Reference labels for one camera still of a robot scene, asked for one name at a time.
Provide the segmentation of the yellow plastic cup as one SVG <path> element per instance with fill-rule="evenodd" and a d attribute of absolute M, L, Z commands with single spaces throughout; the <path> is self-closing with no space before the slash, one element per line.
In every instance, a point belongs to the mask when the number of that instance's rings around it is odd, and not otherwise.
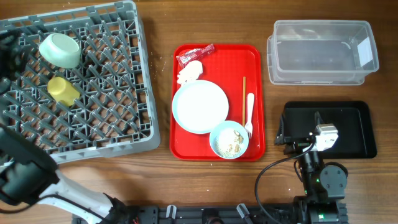
<path fill-rule="evenodd" d="M 65 106 L 72 106 L 80 98 L 80 93 L 66 79 L 54 77 L 47 84 L 47 91 L 51 97 Z"/>

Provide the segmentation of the white napkin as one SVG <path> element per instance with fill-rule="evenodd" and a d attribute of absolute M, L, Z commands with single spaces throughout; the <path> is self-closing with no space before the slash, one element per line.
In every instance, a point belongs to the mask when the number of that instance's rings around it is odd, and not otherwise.
<path fill-rule="evenodd" d="M 203 73 L 203 65 L 198 60 L 189 62 L 177 75 L 177 83 L 184 85 L 187 82 L 194 81 Z"/>

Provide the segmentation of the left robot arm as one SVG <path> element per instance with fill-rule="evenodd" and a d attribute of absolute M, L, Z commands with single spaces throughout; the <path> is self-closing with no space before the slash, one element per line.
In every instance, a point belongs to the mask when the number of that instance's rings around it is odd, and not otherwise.
<path fill-rule="evenodd" d="M 34 143 L 8 128 L 1 118 L 1 156 L 13 162 L 1 170 L 1 201 L 50 205 L 86 223 L 133 223 L 134 213 L 123 202 L 94 192 L 61 173 L 56 162 Z"/>

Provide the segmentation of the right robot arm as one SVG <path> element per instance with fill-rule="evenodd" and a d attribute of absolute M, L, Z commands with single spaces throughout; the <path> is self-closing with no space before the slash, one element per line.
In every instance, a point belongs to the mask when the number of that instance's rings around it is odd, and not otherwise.
<path fill-rule="evenodd" d="M 344 223 L 347 221 L 339 201 L 345 197 L 348 170 L 337 162 L 325 163 L 320 153 L 332 148 L 338 139 L 334 124 L 326 124 L 318 112 L 316 127 L 305 137 L 293 135 L 284 115 L 274 143 L 284 145 L 284 155 L 295 162 L 295 172 L 305 191 L 294 197 L 289 221 L 291 223 Z"/>

